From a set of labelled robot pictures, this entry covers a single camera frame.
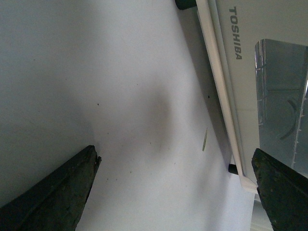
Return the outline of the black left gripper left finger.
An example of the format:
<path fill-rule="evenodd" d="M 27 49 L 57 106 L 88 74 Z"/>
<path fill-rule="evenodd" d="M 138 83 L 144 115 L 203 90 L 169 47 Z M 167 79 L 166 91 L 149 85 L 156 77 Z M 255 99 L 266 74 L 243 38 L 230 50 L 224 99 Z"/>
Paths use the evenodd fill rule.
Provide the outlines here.
<path fill-rule="evenodd" d="M 0 209 L 2 231 L 74 231 L 101 163 L 89 145 Z"/>

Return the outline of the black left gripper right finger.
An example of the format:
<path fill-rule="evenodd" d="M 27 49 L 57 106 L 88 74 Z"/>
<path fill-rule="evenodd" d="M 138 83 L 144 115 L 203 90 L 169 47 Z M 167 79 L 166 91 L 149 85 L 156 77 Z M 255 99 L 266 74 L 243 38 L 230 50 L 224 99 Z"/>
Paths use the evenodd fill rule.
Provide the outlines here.
<path fill-rule="evenodd" d="M 257 148 L 252 158 L 261 204 L 275 231 L 308 229 L 308 179 Z"/>

